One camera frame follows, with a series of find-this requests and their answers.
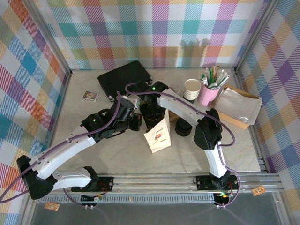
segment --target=pink pencil holder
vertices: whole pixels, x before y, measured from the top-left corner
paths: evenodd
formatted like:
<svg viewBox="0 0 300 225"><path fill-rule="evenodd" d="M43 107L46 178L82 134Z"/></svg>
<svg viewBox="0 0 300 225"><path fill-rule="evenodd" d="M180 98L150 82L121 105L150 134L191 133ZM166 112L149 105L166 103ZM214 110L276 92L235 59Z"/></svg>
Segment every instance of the pink pencil holder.
<svg viewBox="0 0 300 225"><path fill-rule="evenodd" d="M198 101L201 105L208 106L210 105L219 93L220 88L218 89L208 89L203 83L201 84Z"/></svg>

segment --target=white paper cup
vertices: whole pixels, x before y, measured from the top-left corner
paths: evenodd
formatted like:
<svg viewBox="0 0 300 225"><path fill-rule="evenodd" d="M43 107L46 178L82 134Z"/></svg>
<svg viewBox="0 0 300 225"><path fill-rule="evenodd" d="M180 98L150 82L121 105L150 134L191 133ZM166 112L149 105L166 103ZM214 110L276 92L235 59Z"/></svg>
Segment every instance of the white paper cup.
<svg viewBox="0 0 300 225"><path fill-rule="evenodd" d="M196 94L196 95L189 95L189 94L186 94L186 93L183 93L183 97L185 98L189 98L189 99L195 99L198 97L199 94Z"/></svg>
<svg viewBox="0 0 300 225"><path fill-rule="evenodd" d="M184 84L183 97L188 100L194 100L198 97L201 88L200 81L188 79Z"/></svg>

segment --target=white table surface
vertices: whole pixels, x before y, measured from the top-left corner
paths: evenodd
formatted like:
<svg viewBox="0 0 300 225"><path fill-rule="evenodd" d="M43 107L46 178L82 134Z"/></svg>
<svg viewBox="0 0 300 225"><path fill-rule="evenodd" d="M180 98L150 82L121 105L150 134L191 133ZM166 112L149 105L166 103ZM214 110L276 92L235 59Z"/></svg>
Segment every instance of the white table surface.
<svg viewBox="0 0 300 225"><path fill-rule="evenodd" d="M81 124L88 115L101 109L110 108L112 103L100 87L97 77L105 70L74 71L70 79L67 94L60 113L53 145L63 140ZM173 88L184 87L190 78L200 79L203 69L148 69L155 81L162 81ZM235 86L231 78L229 85ZM96 102L84 100L86 90L98 92ZM260 171L255 149L249 130L243 130L224 122L234 133L236 144L223 148L227 165L239 172ZM181 173L209 172L210 167L204 150L193 141L194 131L187 137L180 137L175 132L175 122L171 122L172 145L166 149L151 153L144 133L143 123L139 132L128 130L111 139L104 139L69 159L60 170L73 170L92 166L97 173ZM232 141L229 133L223 129L222 143Z"/></svg>

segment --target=plaid wallpaper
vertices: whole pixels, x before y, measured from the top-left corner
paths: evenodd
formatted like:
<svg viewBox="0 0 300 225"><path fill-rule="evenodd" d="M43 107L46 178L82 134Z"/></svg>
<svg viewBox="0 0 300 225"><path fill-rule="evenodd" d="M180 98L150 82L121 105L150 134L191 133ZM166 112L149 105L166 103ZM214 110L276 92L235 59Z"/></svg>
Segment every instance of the plaid wallpaper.
<svg viewBox="0 0 300 225"><path fill-rule="evenodd" d="M262 97L256 126L300 223L300 1L281 0L242 79L245 90Z"/></svg>
<svg viewBox="0 0 300 225"><path fill-rule="evenodd" d="M266 2L35 0L73 69L232 67Z"/></svg>
<svg viewBox="0 0 300 225"><path fill-rule="evenodd" d="M66 80L21 0L1 0L0 194L19 174L17 158L47 148ZM6 196L25 190L20 181ZM16 223L21 201L0 204L0 225Z"/></svg>

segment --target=small box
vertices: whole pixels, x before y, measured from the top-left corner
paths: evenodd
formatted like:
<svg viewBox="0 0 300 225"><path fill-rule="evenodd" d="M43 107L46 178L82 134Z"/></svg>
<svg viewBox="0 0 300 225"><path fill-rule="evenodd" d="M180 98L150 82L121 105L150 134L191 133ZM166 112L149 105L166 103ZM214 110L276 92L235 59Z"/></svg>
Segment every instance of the small box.
<svg viewBox="0 0 300 225"><path fill-rule="evenodd" d="M239 93L240 95L242 95L244 97L260 99L257 96L254 96L254 95L249 94L249 93L247 93L247 92L245 92L243 90L237 89L237 88L229 86L229 85L225 85L224 89L226 89L226 88L230 88L230 89L236 91L237 93ZM220 117L221 120L227 121L227 122L229 122L229 123L231 123L233 125L236 125L236 126L242 128L242 129L247 129L249 127L249 124L247 124L247 123L244 123L244 122L239 121L239 120L237 120L235 118L232 118L231 116L228 116L228 115L226 115L226 114L224 114L222 112L218 111L218 113L219 113L219 117Z"/></svg>

